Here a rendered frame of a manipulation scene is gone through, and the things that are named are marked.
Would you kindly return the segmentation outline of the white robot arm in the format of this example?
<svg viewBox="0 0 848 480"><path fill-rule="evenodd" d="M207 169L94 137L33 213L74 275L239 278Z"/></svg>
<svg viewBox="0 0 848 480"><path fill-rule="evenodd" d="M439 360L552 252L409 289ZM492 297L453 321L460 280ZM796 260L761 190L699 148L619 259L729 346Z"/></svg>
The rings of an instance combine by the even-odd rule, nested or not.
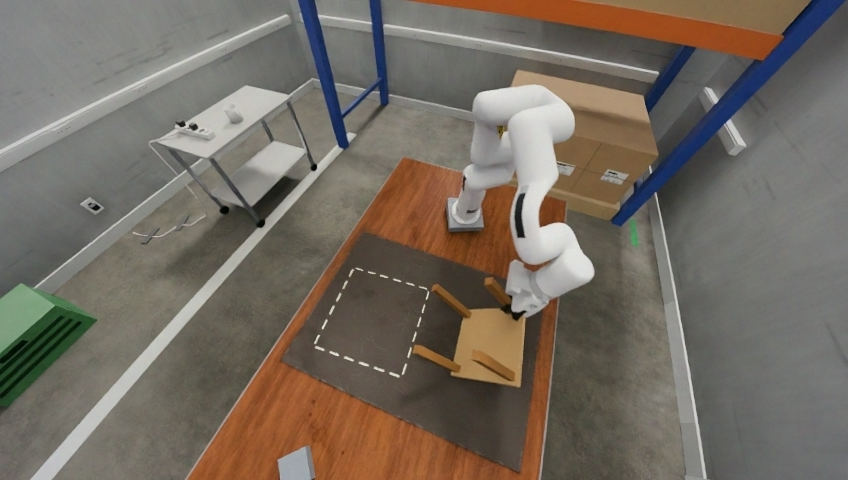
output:
<svg viewBox="0 0 848 480"><path fill-rule="evenodd" d="M538 228L537 223L540 200L558 176L552 144L571 136L572 111L551 91L532 84L480 92L474 99L473 116L473 164L463 171L452 216L460 224L476 222L485 189L509 183L516 171L518 188L509 217L515 250L528 264L550 262L532 272L514 259L509 263L505 293L514 297L523 289L547 304L593 274L566 224ZM506 132L504 125L508 125Z"/></svg>

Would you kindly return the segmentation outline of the dark brown flat mat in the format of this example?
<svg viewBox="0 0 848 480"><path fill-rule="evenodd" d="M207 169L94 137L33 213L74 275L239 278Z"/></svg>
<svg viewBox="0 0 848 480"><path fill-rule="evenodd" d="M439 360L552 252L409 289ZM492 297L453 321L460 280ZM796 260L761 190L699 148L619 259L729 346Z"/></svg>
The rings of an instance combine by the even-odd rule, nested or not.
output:
<svg viewBox="0 0 848 480"><path fill-rule="evenodd" d="M412 353L454 362L463 316L432 286L468 310L501 308L488 277L505 291L507 279L363 231L280 361L520 473L543 308L525 318L520 388Z"/></svg>

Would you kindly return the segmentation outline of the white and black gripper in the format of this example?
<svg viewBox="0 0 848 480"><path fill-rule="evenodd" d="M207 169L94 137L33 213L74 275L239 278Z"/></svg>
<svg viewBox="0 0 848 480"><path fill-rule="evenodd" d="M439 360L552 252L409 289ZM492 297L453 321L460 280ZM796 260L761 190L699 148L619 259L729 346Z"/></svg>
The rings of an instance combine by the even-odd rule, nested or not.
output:
<svg viewBox="0 0 848 480"><path fill-rule="evenodd" d="M508 295L512 303L506 304L500 308L506 314L512 313L512 319L518 320L523 314L523 317L528 317L540 309L542 309L546 304L542 304L540 298L537 298L533 293L529 293L520 289L520 293L514 297ZM507 309L508 310L507 310ZM512 309L512 311L511 311ZM510 311L510 312L509 312ZM515 313L516 312L516 313ZM524 313L525 312L525 313Z"/></svg>

